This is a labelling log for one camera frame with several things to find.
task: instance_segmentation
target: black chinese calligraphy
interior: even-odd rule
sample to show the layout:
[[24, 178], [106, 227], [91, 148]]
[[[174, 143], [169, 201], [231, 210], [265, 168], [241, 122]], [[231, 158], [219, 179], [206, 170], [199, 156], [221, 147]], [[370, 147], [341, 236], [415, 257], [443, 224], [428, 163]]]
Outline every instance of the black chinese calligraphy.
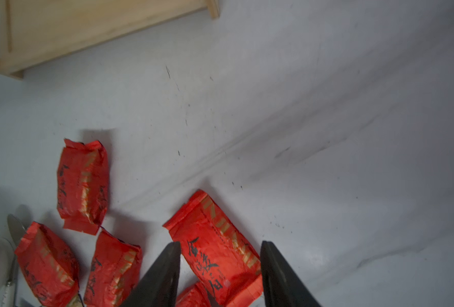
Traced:
[[218, 281], [218, 279], [216, 279], [214, 282], [212, 282], [211, 280], [208, 281], [210, 283], [210, 287], [212, 287], [212, 294], [213, 294], [213, 297], [216, 298], [215, 296], [215, 290], [220, 290], [223, 288], [223, 286], [220, 284], [220, 282]]
[[105, 204], [108, 203], [106, 198], [106, 192], [104, 191], [105, 186], [99, 186], [99, 195], [97, 196], [97, 200], [99, 201], [99, 209], [104, 210]]
[[43, 286], [41, 281], [37, 280], [36, 277], [28, 270], [29, 263], [22, 268], [22, 273], [26, 276], [28, 286], [33, 290], [40, 302], [46, 301], [48, 298], [48, 290]]
[[191, 254], [193, 254], [195, 257], [198, 255], [198, 249], [193, 245], [195, 242], [198, 241], [198, 239], [199, 239], [199, 237], [197, 237], [196, 239], [193, 239], [191, 241], [187, 241], [190, 256], [191, 256]]
[[[65, 197], [67, 197], [67, 193], [65, 192], [65, 179], [64, 179], [64, 170], [65, 169], [70, 169], [68, 166], [66, 166], [65, 164], [62, 165], [62, 167], [58, 170], [58, 181], [59, 181], [59, 184], [58, 184], [58, 192], [59, 193], [62, 193]], [[60, 198], [59, 198], [59, 201], [58, 201], [58, 207], [60, 209], [63, 209], [64, 206], [62, 204], [62, 202], [60, 201]]]
[[199, 256], [200, 256], [200, 261], [197, 261], [200, 266], [201, 266], [201, 270], [202, 270], [202, 275], [204, 275], [205, 273], [208, 273], [210, 272], [210, 269], [211, 268], [214, 268], [214, 267], [218, 267], [219, 265], [216, 264], [216, 263], [212, 263], [210, 261], [210, 259], [208, 258], [208, 256], [202, 252], [199, 252]]
[[87, 289], [92, 292], [94, 296], [94, 285], [96, 284], [96, 275], [95, 271], [98, 267], [102, 267], [102, 264], [97, 260], [97, 257], [94, 257], [93, 261], [90, 264], [90, 276], [89, 281], [87, 282]]
[[62, 257], [66, 262], [70, 263], [72, 270], [79, 271], [79, 263], [77, 262], [75, 255], [69, 248], [62, 250], [60, 257]]

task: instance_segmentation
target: red wrapper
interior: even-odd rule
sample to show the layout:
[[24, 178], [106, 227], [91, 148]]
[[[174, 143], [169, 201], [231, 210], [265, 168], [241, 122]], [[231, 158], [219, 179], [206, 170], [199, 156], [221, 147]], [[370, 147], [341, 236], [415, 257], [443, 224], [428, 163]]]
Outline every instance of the red wrapper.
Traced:
[[65, 139], [57, 171], [58, 213], [64, 228], [95, 235], [108, 210], [108, 154], [99, 141]]
[[68, 245], [33, 222], [15, 250], [33, 294], [46, 307], [64, 307], [79, 291], [79, 263]]
[[138, 284], [142, 249], [102, 229], [96, 242], [84, 303], [95, 307], [121, 305]]
[[207, 193], [198, 190], [163, 226], [217, 303], [247, 307], [261, 295], [257, 252]]
[[178, 295], [176, 307], [211, 307], [208, 294], [201, 282], [195, 283]]

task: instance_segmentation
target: white surface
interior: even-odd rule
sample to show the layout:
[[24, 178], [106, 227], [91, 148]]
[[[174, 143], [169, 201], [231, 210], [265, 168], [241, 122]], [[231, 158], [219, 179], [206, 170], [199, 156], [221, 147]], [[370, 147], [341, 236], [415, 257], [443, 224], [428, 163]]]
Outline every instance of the white surface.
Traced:
[[[0, 76], [0, 233], [27, 205], [83, 293], [96, 238], [61, 229], [56, 169], [63, 138], [99, 138], [104, 226], [142, 273], [203, 188], [325, 307], [454, 306], [454, 0], [221, 5]], [[179, 290], [194, 279], [183, 262]]]

